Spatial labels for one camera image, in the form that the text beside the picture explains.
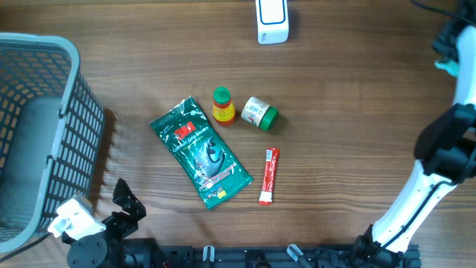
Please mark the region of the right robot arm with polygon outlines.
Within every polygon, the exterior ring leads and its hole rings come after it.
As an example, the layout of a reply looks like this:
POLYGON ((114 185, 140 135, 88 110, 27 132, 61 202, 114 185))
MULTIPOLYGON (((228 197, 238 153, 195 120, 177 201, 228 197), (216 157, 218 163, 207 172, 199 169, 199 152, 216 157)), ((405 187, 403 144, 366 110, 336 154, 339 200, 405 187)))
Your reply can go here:
POLYGON ((475 27, 457 37, 458 75, 452 107, 417 139, 414 167, 405 187, 382 218, 358 237, 350 253, 353 267, 406 265, 411 238, 448 193, 475 177, 475 27))

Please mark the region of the white barcode scanner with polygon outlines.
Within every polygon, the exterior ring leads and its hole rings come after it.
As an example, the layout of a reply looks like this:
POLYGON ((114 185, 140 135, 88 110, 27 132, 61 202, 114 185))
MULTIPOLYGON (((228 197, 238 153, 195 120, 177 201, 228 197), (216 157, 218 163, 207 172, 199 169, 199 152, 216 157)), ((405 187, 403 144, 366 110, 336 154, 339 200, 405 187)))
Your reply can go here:
POLYGON ((257 41, 261 45, 285 42, 289 37, 287 0, 256 0, 257 41))

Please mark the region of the grey plastic shopping basket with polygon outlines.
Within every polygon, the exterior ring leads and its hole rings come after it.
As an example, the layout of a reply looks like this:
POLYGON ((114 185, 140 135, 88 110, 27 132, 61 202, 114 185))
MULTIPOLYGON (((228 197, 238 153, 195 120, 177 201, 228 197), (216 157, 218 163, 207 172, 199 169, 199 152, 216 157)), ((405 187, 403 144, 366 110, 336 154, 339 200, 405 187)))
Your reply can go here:
POLYGON ((104 125, 72 42, 1 35, 2 252, 45 235, 65 200, 89 195, 104 125))

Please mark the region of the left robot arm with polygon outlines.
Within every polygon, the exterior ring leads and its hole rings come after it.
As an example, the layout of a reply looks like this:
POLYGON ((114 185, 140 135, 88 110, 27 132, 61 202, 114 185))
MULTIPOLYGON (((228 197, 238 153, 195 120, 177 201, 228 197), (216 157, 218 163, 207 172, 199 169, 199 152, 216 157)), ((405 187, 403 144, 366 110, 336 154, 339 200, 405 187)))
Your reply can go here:
POLYGON ((147 212, 123 179, 115 185, 113 203, 122 210, 112 212, 102 221, 105 230, 71 243, 68 265, 71 268, 165 267, 167 259, 154 238, 128 238, 138 230, 138 222, 146 217, 147 212))

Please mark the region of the green-lidded white spice jar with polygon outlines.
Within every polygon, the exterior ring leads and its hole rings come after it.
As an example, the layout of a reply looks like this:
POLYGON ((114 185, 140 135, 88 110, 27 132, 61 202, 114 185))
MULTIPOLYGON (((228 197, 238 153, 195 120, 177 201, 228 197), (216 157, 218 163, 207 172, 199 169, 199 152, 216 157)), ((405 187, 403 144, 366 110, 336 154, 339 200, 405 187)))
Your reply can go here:
POLYGON ((264 131, 269 131, 274 126, 278 115, 275 107, 257 97, 250 97, 241 111, 242 119, 264 131))

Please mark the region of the teal wet wipes packet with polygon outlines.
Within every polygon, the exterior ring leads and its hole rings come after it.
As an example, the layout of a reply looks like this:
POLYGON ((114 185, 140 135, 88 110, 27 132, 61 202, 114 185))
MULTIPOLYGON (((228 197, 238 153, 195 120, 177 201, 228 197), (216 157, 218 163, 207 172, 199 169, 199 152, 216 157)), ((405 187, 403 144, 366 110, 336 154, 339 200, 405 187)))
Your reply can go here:
POLYGON ((436 68, 446 71, 448 74, 450 74, 452 77, 458 77, 459 76, 459 63, 457 61, 454 61, 449 58, 439 58, 434 62, 434 65, 436 68))

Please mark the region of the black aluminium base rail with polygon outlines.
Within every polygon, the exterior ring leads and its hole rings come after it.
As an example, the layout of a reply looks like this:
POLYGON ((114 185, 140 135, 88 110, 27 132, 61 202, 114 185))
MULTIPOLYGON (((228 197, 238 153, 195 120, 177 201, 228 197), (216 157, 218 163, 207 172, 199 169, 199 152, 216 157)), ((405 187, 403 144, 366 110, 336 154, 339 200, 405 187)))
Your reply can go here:
POLYGON ((419 247, 405 253, 384 250, 375 257, 354 258, 350 244, 317 247, 159 246, 155 239, 124 241, 125 267, 404 267, 420 268, 419 247))

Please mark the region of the green 3M wipes pouch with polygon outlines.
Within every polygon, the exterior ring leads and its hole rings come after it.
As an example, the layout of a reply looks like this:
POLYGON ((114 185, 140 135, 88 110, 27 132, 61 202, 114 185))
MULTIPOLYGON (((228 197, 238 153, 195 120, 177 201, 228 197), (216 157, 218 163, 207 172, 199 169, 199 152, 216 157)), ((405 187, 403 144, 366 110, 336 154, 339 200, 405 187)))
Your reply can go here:
POLYGON ((192 97, 149 125, 182 166, 207 209, 229 200, 253 182, 192 97))

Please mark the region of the sriracha bottle with green cap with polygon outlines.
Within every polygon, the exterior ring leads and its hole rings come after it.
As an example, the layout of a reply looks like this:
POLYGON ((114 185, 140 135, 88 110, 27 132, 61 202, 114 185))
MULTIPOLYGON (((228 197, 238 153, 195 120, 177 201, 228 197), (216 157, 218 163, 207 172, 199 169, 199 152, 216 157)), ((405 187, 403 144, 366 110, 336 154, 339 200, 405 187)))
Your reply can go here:
POLYGON ((231 93, 223 86, 213 92, 213 118, 222 126, 231 125, 236 119, 236 110, 231 93))

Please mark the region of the red stick sachet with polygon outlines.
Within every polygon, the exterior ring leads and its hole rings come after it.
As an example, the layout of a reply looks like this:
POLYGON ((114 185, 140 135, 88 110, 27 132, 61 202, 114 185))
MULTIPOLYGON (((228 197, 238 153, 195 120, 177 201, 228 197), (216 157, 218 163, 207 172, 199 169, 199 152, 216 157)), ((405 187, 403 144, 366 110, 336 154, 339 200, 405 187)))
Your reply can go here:
POLYGON ((280 150, 276 147, 268 147, 266 150, 266 164, 263 176, 263 186, 259 197, 260 205, 271 205, 274 192, 274 182, 277 172, 277 163, 280 150))

